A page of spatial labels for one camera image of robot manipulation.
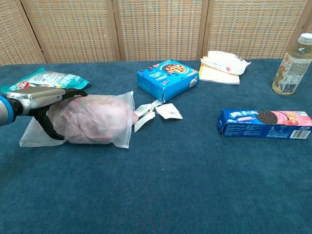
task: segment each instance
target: wicker screen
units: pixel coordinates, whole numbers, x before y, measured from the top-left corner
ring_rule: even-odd
[[[203,0],[113,2],[122,59],[196,59]]]
[[[2,0],[0,15],[0,65],[45,62],[21,4]]]
[[[310,0],[210,1],[211,27],[205,32],[203,54],[221,50],[260,59],[282,57]]]
[[[111,0],[22,3],[48,62],[120,60]]]

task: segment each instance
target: plastic bag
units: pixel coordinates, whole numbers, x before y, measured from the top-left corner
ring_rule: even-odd
[[[87,80],[76,75],[49,72],[44,68],[40,68],[36,72],[20,79],[14,85],[5,85],[0,87],[0,90],[5,94],[8,91],[39,86],[83,89],[88,83],[89,82]]]
[[[219,71],[234,75],[241,75],[245,72],[250,62],[246,62],[240,56],[222,51],[208,51],[208,56],[202,58],[201,62]]]
[[[133,92],[118,96],[76,96],[53,104],[47,115],[57,133],[65,140],[50,138],[32,118],[20,147],[41,147],[73,144],[109,144],[129,148],[132,125],[138,120],[134,113]]]

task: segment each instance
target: bottle label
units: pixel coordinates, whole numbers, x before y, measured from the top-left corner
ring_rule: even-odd
[[[283,78],[277,83],[278,90],[283,93],[293,93],[311,61],[312,59],[294,58],[286,53],[279,67]]]

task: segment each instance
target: robotic arm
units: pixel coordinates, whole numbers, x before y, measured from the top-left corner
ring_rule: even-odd
[[[75,95],[87,96],[87,93],[79,89],[52,87],[28,87],[7,92],[0,96],[0,126],[14,122],[16,116],[33,116],[51,138],[64,140],[64,136],[54,130],[46,113],[54,103]]]

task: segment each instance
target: blue tablecloth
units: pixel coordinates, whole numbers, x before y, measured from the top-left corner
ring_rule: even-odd
[[[9,65],[0,85],[44,67],[79,75],[89,94],[134,91],[155,99],[136,71],[158,61]],[[199,70],[199,61],[180,61]],[[295,94],[271,83],[279,59],[255,59],[240,85],[200,82],[175,97],[183,120],[160,116],[132,133],[129,149],[64,144],[21,148],[30,117],[0,127],[0,233],[312,233],[312,138],[224,137],[222,109],[312,115],[312,69]]]

